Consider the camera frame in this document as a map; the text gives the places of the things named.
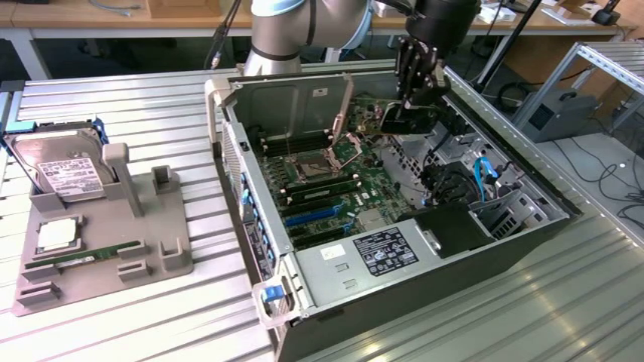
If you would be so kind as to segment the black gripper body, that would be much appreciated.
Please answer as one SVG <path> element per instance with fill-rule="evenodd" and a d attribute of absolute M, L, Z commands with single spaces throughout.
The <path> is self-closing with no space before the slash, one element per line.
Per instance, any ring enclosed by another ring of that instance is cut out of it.
<path fill-rule="evenodd" d="M 436 49 L 438 57 L 446 57 L 462 42 L 480 8 L 476 0 L 417 0 L 405 30 Z"/>

